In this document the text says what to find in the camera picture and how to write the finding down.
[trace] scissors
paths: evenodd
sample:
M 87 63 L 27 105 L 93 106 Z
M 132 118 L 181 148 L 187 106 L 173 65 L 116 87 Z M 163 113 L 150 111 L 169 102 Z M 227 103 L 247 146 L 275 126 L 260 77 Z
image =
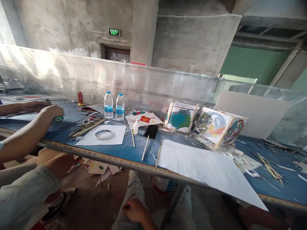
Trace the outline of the scissors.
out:
M 268 182 L 270 185 L 272 185 L 267 179 L 265 179 L 263 176 L 259 175 L 255 170 L 248 170 L 248 169 L 245 169 L 245 171 L 252 177 L 254 178 L 261 178 L 263 180 L 265 180 L 266 182 Z

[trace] exit sign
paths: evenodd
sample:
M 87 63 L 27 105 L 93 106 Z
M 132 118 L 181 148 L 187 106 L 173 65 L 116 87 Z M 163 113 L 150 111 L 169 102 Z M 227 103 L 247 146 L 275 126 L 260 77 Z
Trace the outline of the exit sign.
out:
M 110 29 L 109 28 L 109 35 L 120 36 L 121 35 L 121 30 L 119 30 L 119 29 Z

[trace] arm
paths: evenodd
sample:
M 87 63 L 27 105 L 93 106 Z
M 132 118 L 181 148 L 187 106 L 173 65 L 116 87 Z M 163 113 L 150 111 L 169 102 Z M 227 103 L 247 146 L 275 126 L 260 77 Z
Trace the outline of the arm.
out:
M 22 111 L 22 103 L 0 105 L 0 116 L 5 116 L 12 113 L 18 113 L 21 111 Z
M 62 115 L 63 109 L 56 105 L 42 109 L 29 124 L 3 141 L 0 164 L 28 155 L 47 133 L 53 118 Z
M 149 211 L 139 199 L 127 201 L 122 207 L 122 212 L 131 221 L 141 223 L 144 230 L 158 230 Z
M 0 105 L 0 116 L 5 116 L 19 112 L 39 112 L 42 108 L 48 106 L 46 102 L 31 101 L 24 103 L 12 103 Z

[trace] bottle label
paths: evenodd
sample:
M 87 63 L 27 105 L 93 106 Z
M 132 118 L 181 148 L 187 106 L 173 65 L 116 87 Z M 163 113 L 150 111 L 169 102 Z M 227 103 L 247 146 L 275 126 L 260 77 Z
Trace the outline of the bottle label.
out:
M 116 107 L 116 114 L 124 114 L 125 109 L 122 107 Z
M 105 112 L 113 112 L 113 106 L 106 105 Z

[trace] glue bottle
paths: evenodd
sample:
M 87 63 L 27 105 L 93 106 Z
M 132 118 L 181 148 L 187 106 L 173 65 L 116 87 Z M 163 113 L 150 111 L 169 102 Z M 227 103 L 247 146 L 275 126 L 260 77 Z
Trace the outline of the glue bottle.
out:
M 135 120 L 135 123 L 133 125 L 133 134 L 137 134 L 138 133 L 138 120 Z

